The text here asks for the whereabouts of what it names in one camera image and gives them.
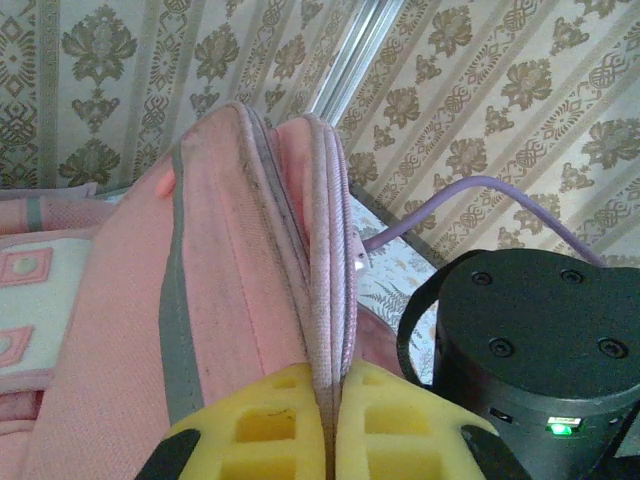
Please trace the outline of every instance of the wallpaper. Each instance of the wallpaper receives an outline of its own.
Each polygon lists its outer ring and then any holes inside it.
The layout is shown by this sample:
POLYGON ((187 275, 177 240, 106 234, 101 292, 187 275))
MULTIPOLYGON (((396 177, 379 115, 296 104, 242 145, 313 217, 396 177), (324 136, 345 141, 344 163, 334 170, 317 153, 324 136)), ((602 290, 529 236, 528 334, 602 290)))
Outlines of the wallpaper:
MULTIPOLYGON (((640 266, 640 1, 406 0, 338 128, 354 194, 386 223, 470 175, 517 186, 612 266, 640 266)), ((408 240, 570 254, 490 189, 408 240)))
POLYGON ((310 108, 357 0, 3 0, 0 186, 128 186, 228 100, 310 108))

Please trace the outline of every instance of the pink square pattern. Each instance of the pink square pattern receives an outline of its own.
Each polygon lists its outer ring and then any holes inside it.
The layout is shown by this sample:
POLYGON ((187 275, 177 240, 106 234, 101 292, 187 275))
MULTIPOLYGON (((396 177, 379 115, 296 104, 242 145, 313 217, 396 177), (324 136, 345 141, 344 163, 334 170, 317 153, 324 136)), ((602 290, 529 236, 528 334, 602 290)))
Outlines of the pink square pattern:
POLYGON ((28 285, 47 280, 51 266, 52 248, 0 254, 0 287, 28 285), (25 271, 20 265, 32 265, 25 271))
POLYGON ((29 345, 33 326, 0 330, 0 339, 9 339, 9 348, 0 353, 0 368, 14 365, 22 360, 22 355, 29 345))

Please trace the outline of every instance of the gray strap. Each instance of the gray strap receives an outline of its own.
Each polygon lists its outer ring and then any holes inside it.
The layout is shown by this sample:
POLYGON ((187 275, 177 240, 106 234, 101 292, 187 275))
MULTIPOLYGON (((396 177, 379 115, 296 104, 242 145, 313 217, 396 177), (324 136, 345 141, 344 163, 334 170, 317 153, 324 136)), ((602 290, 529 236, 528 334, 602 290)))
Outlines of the gray strap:
POLYGON ((42 212, 40 197, 27 198, 27 228, 30 232, 42 231, 42 212))
POLYGON ((204 406, 196 362, 182 261, 184 165, 180 144, 173 150, 173 236, 160 294, 160 348, 171 425, 204 406))

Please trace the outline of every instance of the green led light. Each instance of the green led light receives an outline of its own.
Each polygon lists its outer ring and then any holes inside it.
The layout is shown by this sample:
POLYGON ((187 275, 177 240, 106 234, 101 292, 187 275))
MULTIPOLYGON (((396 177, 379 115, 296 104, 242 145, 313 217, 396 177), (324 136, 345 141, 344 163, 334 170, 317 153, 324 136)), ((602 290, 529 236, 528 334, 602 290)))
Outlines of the green led light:
POLYGON ((571 435, 573 430, 568 425, 562 425, 561 423, 554 423, 551 425, 551 432, 554 435, 571 435))

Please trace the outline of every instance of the black plastic piece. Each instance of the black plastic piece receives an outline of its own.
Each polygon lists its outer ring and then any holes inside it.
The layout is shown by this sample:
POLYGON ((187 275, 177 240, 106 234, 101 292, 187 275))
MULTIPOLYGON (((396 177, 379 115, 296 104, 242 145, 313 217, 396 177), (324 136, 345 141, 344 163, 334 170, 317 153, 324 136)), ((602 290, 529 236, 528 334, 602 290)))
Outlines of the black plastic piece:
POLYGON ((513 423, 513 417, 511 415, 501 412, 500 410, 496 410, 495 408, 490 408, 489 413, 494 417, 502 420, 503 422, 513 423))
POLYGON ((449 273, 453 271, 458 265, 465 262, 469 258, 472 258, 485 250, 472 250, 463 255, 460 255, 451 263, 445 265, 436 273, 434 273, 429 280, 427 280, 422 286, 420 286, 411 295, 407 306, 402 313, 400 323, 398 324, 398 337, 396 338, 396 350, 398 354, 398 362, 400 363, 400 369, 404 377, 414 385, 430 389, 428 385, 424 385, 418 374, 411 364, 411 357, 409 355, 409 343, 411 342, 411 335, 416 329, 418 320, 427 311, 427 309, 438 300, 440 295, 440 288, 447 279, 449 273))
POLYGON ((162 440, 135 480, 178 480, 200 441, 200 432, 183 430, 162 440))
POLYGON ((640 402, 639 285, 638 269, 539 250, 465 259, 439 289, 433 392, 492 422, 536 480, 584 478, 640 402), (581 424, 555 436, 550 417, 581 424))
POLYGON ((460 432, 487 480, 533 480, 500 437, 475 425, 460 432))
POLYGON ((598 465, 588 480, 638 480, 640 457, 608 458, 598 465))

